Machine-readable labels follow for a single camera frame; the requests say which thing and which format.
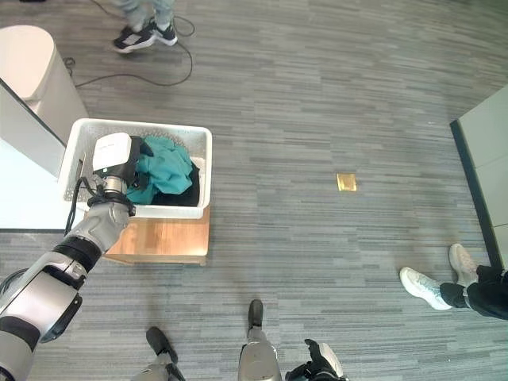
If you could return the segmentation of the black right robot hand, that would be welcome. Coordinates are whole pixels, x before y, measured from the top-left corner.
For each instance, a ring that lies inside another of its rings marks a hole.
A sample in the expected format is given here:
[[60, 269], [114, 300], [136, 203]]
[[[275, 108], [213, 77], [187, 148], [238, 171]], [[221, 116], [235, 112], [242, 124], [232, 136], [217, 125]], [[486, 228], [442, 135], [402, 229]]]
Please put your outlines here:
[[310, 352], [304, 371], [307, 380], [346, 380], [341, 362], [326, 343], [305, 339], [305, 344]]

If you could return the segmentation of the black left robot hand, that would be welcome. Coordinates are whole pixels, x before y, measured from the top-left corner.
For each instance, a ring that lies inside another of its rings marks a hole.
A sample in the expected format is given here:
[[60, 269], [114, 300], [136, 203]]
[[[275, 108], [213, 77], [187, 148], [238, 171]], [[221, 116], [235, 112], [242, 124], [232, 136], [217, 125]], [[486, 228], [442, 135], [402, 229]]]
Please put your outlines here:
[[93, 174], [99, 177], [105, 192], [126, 194], [130, 187], [145, 190], [148, 175], [137, 170], [141, 156], [153, 157], [143, 138], [113, 133], [99, 138], [94, 147]]

